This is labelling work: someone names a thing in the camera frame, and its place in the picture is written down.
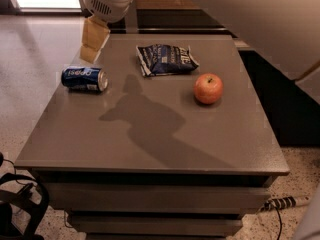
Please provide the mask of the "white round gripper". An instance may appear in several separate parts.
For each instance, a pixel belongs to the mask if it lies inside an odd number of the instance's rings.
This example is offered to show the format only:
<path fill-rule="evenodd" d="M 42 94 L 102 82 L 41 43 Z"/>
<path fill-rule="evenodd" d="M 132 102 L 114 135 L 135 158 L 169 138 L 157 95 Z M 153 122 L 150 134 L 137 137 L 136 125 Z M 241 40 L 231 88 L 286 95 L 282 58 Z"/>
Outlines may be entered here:
<path fill-rule="evenodd" d="M 83 0 L 86 9 L 94 16 L 84 20 L 80 47 L 82 60 L 94 63 L 98 59 L 110 36 L 110 29 L 105 22 L 115 23 L 123 19 L 132 1 Z"/>

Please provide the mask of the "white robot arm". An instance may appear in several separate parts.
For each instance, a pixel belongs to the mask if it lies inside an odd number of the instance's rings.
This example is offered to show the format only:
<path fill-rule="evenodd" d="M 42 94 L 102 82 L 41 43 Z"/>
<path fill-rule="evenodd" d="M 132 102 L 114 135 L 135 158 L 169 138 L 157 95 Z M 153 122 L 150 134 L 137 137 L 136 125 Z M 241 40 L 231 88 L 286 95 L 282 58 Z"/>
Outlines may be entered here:
<path fill-rule="evenodd" d="M 320 0 L 137 0 L 141 10 L 201 10 L 249 45 L 249 76 L 278 142 L 320 143 Z"/>

